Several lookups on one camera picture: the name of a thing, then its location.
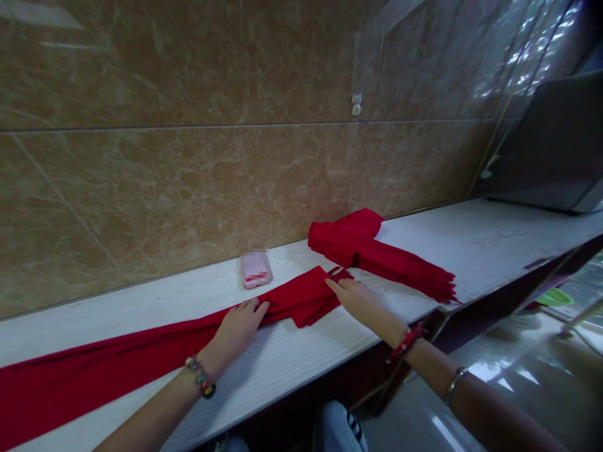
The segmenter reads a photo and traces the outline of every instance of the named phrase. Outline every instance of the brown marble wall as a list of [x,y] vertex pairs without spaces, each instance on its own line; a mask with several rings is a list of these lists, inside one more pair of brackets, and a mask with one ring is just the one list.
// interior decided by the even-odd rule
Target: brown marble wall
[[0,317],[465,198],[566,5],[2,0]]

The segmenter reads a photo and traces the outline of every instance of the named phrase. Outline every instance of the left hand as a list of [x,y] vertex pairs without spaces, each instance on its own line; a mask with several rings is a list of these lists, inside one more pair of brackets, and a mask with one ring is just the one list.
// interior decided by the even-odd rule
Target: left hand
[[197,354],[211,381],[217,381],[253,342],[270,307],[270,303],[265,301],[256,310],[258,303],[258,299],[253,298],[228,311],[214,338]]

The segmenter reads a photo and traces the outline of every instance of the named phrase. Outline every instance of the red cloth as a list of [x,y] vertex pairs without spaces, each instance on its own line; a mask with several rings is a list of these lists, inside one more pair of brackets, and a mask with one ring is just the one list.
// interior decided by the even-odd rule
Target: red cloth
[[[339,305],[316,267],[260,295],[270,309],[262,325],[291,317],[298,328]],[[228,309],[201,319],[119,336],[0,369],[0,450],[5,451],[160,378],[215,335]]]
[[363,208],[335,223],[312,223],[308,246],[342,267],[405,284],[440,303],[456,301],[454,275],[416,254],[376,241],[383,218]]

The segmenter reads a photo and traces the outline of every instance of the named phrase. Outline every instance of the hand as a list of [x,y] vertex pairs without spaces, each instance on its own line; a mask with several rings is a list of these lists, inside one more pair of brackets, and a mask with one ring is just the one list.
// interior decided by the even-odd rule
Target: hand
[[265,301],[255,309],[257,298],[233,307],[224,316],[214,338],[197,354],[212,381],[217,381],[228,367],[253,342],[258,326],[270,303]]
[[370,328],[377,336],[396,348],[406,336],[408,327],[396,317],[368,287],[353,279],[342,279],[339,284],[326,279],[337,298],[352,317]]

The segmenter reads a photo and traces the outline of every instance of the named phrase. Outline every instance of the green bowl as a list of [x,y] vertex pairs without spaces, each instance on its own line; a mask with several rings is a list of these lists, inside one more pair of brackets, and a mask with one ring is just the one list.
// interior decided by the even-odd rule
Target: green bowl
[[557,288],[549,289],[545,294],[536,298],[536,301],[551,308],[573,304],[573,298]]

